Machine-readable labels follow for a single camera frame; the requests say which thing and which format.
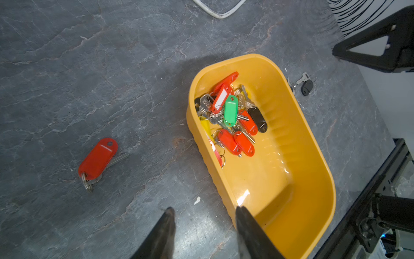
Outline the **red tag key in box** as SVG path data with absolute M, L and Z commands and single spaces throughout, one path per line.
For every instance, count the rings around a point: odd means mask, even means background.
M 236 144 L 241 148 L 241 150 L 247 156 L 250 156 L 250 157 L 254 156 L 255 149 L 254 149 L 253 143 L 248 139 L 248 137 L 242 131 L 235 132 L 234 140 Z

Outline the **black tag key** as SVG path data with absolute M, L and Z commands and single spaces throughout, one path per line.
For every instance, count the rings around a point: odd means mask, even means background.
M 250 115 L 250 117 L 253 119 L 254 123 L 258 127 L 258 131 L 261 133 L 265 133 L 268 129 L 268 125 L 260 109 L 255 106 L 250 107 L 248 109 L 248 114 Z
M 314 89 L 315 79 L 311 78 L 307 72 L 303 72 L 301 77 L 295 82 L 295 86 L 300 88 L 303 96 L 309 96 Z

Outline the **yellow plastic storage box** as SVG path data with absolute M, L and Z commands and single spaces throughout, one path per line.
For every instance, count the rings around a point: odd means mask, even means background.
M 255 154 L 225 153 L 221 166 L 195 110 L 195 99 L 238 72 L 267 122 Z M 249 54 L 202 69 L 188 97 L 187 124 L 227 213 L 244 206 L 287 259 L 305 259 L 332 221 L 335 184 L 318 143 L 282 71 L 270 59 Z

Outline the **black tag key in box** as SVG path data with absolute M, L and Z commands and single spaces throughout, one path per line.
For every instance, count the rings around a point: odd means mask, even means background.
M 260 109 L 255 106 L 250 107 L 248 109 L 248 114 L 250 115 L 250 117 L 253 119 L 254 123 L 258 127 L 258 131 L 261 133 L 265 133 L 268 129 L 268 125 Z

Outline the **yellow tag key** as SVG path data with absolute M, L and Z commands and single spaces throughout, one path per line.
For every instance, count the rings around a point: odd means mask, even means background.
M 208 136 L 208 138 L 209 138 L 210 140 L 213 140 L 213 137 L 212 137 L 212 131 L 211 131 L 211 127 L 210 127 L 210 122 L 209 122 L 209 120 L 208 120 L 206 117 L 204 117 L 204 116 L 200 116 L 200 117 L 199 117 L 199 120 L 200 120 L 201 125 L 202 125 L 202 127 L 203 127 L 203 129 L 204 129 L 204 131 L 205 131 L 206 135 Z

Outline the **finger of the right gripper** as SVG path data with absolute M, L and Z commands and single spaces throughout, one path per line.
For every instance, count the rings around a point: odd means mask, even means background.
M 414 71 L 414 6 L 404 7 L 337 43 L 338 59 L 384 73 Z

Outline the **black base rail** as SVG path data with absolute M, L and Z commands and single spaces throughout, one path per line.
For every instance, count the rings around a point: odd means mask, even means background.
M 369 181 L 316 254 L 317 259 L 395 259 L 404 248 L 402 232 L 414 232 L 414 200 L 399 197 L 396 185 L 413 163 L 404 139 Z

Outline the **red tag white label key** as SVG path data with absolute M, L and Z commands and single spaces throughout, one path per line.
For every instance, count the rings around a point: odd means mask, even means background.
M 214 102 L 213 102 L 213 104 L 211 105 L 211 108 L 210 108 L 210 112 L 212 114 L 218 114 L 219 112 L 221 112 L 221 110 L 222 110 L 222 108 L 225 104 L 225 101 L 227 100 L 229 95 L 232 94 L 232 91 L 233 91 L 233 88 L 228 83 L 224 83 L 221 86 L 221 88 L 220 88 L 220 90 L 219 90 L 219 92 L 216 96 L 216 99 L 214 100 Z

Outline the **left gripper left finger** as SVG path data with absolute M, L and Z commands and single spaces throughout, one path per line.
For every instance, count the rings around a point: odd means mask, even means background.
M 168 207 L 131 259 L 172 259 L 176 233 L 175 210 Z

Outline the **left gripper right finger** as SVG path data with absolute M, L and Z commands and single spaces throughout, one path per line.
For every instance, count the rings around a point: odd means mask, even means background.
M 236 229 L 241 259 L 284 259 L 246 207 L 236 208 Z

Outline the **green tag key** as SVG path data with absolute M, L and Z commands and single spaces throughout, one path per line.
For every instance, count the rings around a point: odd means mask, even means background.
M 229 95 L 224 104 L 223 119 L 226 126 L 233 127 L 237 124 L 237 120 L 248 122 L 250 119 L 245 115 L 238 114 L 238 98 Z

